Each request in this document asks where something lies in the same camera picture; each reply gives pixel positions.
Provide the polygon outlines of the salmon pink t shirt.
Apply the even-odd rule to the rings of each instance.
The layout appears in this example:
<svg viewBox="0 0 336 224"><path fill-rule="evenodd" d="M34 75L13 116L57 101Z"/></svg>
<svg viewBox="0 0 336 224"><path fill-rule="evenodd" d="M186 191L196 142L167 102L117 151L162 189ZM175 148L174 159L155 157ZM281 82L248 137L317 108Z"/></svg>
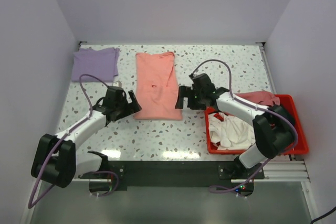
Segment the salmon pink t shirt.
<svg viewBox="0 0 336 224"><path fill-rule="evenodd" d="M136 120L182 119L182 112L175 108L178 99L178 82L175 72L175 54L148 54L138 52L136 57L136 99L141 111Z"/></svg>

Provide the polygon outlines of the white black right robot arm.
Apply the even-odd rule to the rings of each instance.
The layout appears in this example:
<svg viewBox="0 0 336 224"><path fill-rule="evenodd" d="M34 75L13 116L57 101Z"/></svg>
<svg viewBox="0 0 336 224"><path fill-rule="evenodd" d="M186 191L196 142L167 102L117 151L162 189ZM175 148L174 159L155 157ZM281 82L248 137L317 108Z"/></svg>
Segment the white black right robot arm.
<svg viewBox="0 0 336 224"><path fill-rule="evenodd" d="M232 114L254 129L255 143L235 158L234 173L246 178L262 161L294 148L298 143L295 119L281 105L265 106L234 95L229 89L215 87L205 73L190 75L193 84L179 86L176 109L214 108Z"/></svg>

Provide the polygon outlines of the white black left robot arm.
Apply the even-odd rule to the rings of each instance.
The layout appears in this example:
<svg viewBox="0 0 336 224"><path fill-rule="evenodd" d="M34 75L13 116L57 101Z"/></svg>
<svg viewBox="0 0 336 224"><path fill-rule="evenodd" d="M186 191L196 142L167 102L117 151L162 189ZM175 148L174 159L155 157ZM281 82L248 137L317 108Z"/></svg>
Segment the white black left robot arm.
<svg viewBox="0 0 336 224"><path fill-rule="evenodd" d="M89 160L80 161L77 150L99 130L141 111L133 91L109 86L104 97L91 104L88 113L77 123L55 135L45 134L38 143L31 175L60 188L83 174L92 173L97 178L108 174L106 155L89 151Z"/></svg>

